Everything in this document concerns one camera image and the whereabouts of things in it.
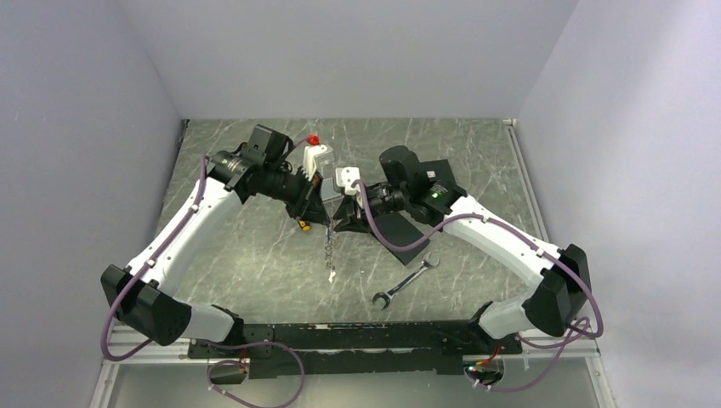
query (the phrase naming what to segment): gray marble tabletop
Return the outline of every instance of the gray marble tabletop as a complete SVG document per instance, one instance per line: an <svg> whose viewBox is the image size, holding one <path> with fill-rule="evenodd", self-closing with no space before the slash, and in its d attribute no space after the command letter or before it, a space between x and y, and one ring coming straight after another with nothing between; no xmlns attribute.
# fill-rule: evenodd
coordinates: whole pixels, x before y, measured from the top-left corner
<svg viewBox="0 0 721 408"><path fill-rule="evenodd" d="M384 181L381 152L406 145L421 161L450 159L457 183L484 206L530 234L536 225L501 120L263 119L191 121L181 145L160 220L162 228L190 195L199 158L233 150L261 123L292 138L317 133L336 152L337 165L357 166L368 183ZM293 153L296 167L302 154ZM227 219L190 265L177 297L214 303L249 323L468 319L483 303L521 293L524 286L498 261L458 238L437 234L427 250L440 255L431 269L394 298L373 305L417 265L407 267L369 235L338 235L335 276L326 269L325 229L303 232L284 206L251 198Z"/></svg>

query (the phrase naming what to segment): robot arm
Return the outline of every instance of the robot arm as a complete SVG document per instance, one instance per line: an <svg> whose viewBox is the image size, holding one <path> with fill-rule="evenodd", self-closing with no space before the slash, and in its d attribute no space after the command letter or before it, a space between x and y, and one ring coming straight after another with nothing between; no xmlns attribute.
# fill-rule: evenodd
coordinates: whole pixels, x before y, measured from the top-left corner
<svg viewBox="0 0 721 408"><path fill-rule="evenodd" d="M286 135L258 125L236 151L213 155L183 208L158 237L125 268L110 265L104 272L101 281L113 316L161 345L181 337L244 344L243 320L238 315L173 296L196 250L250 196L263 194L283 201L292 218L330 224L315 163L331 150L322 144L306 147L304 165L292 174L285 159L296 146ZM340 220L336 231L368 232L375 225L373 217L406 211L418 222L487 252L528 286L524 294L486 303L476 312L470 328L480 341L493 344L531 328L563 335L586 296L559 264L590 287L583 250L573 245L561 250L503 222L455 181L424 170L405 146L386 150L380 162L388 181L368 190L358 184L357 168L336 169L333 184L346 195L334 215ZM378 231L373 232L380 240Z"/></svg>
<svg viewBox="0 0 721 408"><path fill-rule="evenodd" d="M161 345L181 337L244 343L243 320L236 314L173 296L197 249L250 196L260 193L285 202L292 218L329 224L315 159L332 150L322 144L306 147L305 166L292 174L285 159L295 147L286 135L258 125L236 152L220 151L204 160L189 198L156 239L125 268L110 265L102 275L114 316Z"/></svg>
<svg viewBox="0 0 721 408"><path fill-rule="evenodd" d="M424 238L438 230L454 235L500 261L528 287L517 297L486 303L476 312L471 326L481 341L493 344L508 334L534 328L550 336L563 336L587 300L575 279L563 269L590 288L586 254L581 248L570 245L561 250L515 228L454 181L436 178L405 146L386 150L380 162L388 182L367 191L356 182L360 180L357 168L336 171L334 184L348 196L334 215L341 230L368 231L370 227L378 238L374 217L407 211L419 223L434 227ZM414 247L384 245L394 251Z"/></svg>

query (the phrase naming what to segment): red knob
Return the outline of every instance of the red knob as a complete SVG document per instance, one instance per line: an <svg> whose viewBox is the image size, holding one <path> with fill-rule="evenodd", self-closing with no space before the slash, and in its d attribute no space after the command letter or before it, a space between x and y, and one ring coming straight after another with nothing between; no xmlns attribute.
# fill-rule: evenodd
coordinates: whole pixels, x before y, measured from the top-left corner
<svg viewBox="0 0 721 408"><path fill-rule="evenodd" d="M308 144L311 146L317 146L321 144L321 139L317 134L311 133L308 135Z"/></svg>

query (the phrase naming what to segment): open-end wrench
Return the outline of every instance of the open-end wrench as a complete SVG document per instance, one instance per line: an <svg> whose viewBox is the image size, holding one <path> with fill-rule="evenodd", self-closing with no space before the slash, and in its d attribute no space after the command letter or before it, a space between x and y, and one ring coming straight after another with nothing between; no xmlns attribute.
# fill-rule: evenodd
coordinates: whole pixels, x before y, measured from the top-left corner
<svg viewBox="0 0 721 408"><path fill-rule="evenodd" d="M423 272L425 272L428 269L435 268L438 266L438 263L440 262L440 259L438 257L432 258L431 257L432 252L426 252L426 254L423 256L423 261L421 264L413 271L410 275L406 276L404 280L402 280L398 285L393 286L393 289L387 291L387 292L378 292L373 296L373 303L375 303L378 299L383 299L385 302L385 305L383 306L383 310L385 310L389 305L391 299L393 299L393 296L400 292L400 289L403 289L408 285L409 283L413 282L418 276L420 276Z"/></svg>

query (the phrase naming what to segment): white wall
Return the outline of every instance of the white wall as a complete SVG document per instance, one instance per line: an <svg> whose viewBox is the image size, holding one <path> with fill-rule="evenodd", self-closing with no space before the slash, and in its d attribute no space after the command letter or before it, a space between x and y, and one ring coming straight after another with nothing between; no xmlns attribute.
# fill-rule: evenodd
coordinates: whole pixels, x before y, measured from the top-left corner
<svg viewBox="0 0 721 408"><path fill-rule="evenodd" d="M621 407L721 405L721 3L581 0L519 116Z"/></svg>
<svg viewBox="0 0 721 408"><path fill-rule="evenodd" d="M577 0L121 3L182 117L516 117Z"/></svg>
<svg viewBox="0 0 721 408"><path fill-rule="evenodd" d="M0 406L88 406L100 274L154 232L179 117L115 1L0 5Z"/></svg>

